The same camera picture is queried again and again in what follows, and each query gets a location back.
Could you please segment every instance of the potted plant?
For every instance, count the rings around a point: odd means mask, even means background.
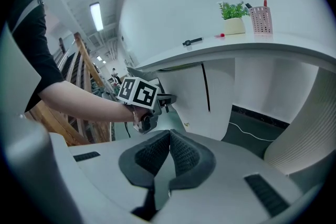
[[[245,33],[244,22],[241,18],[245,15],[250,16],[250,13],[247,7],[243,7],[243,4],[243,1],[237,5],[230,5],[227,2],[219,3],[222,18],[224,19],[225,35]]]

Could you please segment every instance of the cable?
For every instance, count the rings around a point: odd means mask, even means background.
[[[125,129],[126,129],[126,131],[127,131],[127,133],[128,133],[128,136],[131,138],[131,135],[130,135],[130,133],[129,133],[129,131],[128,131],[127,122],[125,122]]]
[[[229,123],[232,124],[232,125],[234,125],[234,126],[237,126],[238,129],[240,129],[240,131],[241,131],[242,133],[252,135],[251,133],[244,132],[244,131],[243,131],[237,124],[232,123],[232,122],[229,122]],[[262,140],[262,141],[267,141],[267,142],[273,142],[273,141],[274,141],[274,140],[267,140],[267,139],[258,138],[258,137],[254,136],[254,135],[252,135],[252,136],[253,136],[254,138],[256,138],[256,139],[258,139],[258,140]]]

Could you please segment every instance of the white pot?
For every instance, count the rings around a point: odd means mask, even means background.
[[[241,18],[232,18],[224,20],[224,34],[242,34],[245,33],[245,25]]]

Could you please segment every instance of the white countertop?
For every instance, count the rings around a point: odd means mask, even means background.
[[[179,45],[140,63],[145,71],[184,65],[187,63],[236,57],[276,57],[298,60],[336,73],[336,44],[291,34],[237,34],[223,38],[209,37],[188,47]]]

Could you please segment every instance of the black sleeve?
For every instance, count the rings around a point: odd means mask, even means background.
[[[35,89],[26,111],[40,101],[38,93],[43,89],[56,82],[64,81],[54,58],[49,52],[45,33],[45,13],[43,6],[40,5],[27,15],[13,34],[20,50],[41,76],[41,81]]]

